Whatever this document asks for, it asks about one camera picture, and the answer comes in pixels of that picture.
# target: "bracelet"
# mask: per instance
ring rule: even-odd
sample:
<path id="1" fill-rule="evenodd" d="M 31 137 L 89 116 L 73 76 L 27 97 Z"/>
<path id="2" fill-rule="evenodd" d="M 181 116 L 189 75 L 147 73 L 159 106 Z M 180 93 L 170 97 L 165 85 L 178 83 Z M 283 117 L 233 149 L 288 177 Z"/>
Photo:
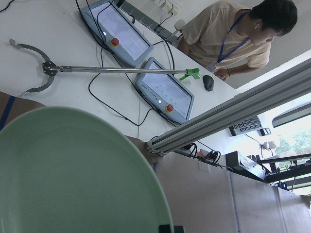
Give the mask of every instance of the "bracelet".
<path id="1" fill-rule="evenodd" d="M 227 72 L 228 72 L 228 75 L 229 75 L 229 78 L 230 78 L 230 70 L 229 70 L 229 68 L 227 68 Z"/>

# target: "computer mouse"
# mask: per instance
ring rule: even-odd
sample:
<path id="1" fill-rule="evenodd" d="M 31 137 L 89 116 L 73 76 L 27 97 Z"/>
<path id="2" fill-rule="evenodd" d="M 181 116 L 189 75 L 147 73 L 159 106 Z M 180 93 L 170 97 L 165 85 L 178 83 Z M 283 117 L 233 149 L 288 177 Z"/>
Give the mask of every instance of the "computer mouse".
<path id="1" fill-rule="evenodd" d="M 212 91 L 214 89 L 214 80 L 209 75 L 203 76 L 203 84 L 206 91 Z"/>

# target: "green plate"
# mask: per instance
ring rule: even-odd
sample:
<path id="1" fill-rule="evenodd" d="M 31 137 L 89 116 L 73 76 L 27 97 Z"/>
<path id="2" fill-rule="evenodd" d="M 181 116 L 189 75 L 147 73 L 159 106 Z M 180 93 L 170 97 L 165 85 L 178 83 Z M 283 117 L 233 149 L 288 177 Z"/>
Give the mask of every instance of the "green plate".
<path id="1" fill-rule="evenodd" d="M 86 112 L 33 110 L 0 132 L 5 233 L 158 233 L 172 218 L 145 158 Z"/>

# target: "t-shirt sleeve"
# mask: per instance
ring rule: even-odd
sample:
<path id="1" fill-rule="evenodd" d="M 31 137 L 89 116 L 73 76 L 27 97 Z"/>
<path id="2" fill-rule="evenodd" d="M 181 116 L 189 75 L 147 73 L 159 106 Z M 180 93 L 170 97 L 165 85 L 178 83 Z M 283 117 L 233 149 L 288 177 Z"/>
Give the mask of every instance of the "t-shirt sleeve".
<path id="1" fill-rule="evenodd" d="M 183 37 L 188 44 L 195 44 L 205 32 L 211 14 L 210 7 L 207 7 L 183 27 Z"/>
<path id="2" fill-rule="evenodd" d="M 247 57 L 248 67 L 261 68 L 264 67 L 269 62 L 271 43 L 258 49 L 256 53 Z"/>

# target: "green grabber handle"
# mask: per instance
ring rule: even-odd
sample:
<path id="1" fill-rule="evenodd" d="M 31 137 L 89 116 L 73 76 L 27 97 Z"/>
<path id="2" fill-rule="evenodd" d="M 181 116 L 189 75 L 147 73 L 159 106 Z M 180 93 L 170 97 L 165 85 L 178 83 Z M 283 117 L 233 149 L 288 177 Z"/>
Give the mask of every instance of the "green grabber handle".
<path id="1" fill-rule="evenodd" d="M 183 77 L 181 77 L 181 78 L 179 79 L 180 81 L 184 80 L 184 79 L 185 79 L 186 77 L 188 77 L 188 76 L 193 76 L 194 79 L 200 79 L 200 78 L 201 78 L 201 76 L 200 76 L 200 74 L 199 74 L 199 72 L 200 72 L 200 69 L 199 69 L 199 68 L 186 69 L 186 71 L 187 71 L 187 73 L 186 73 Z"/>

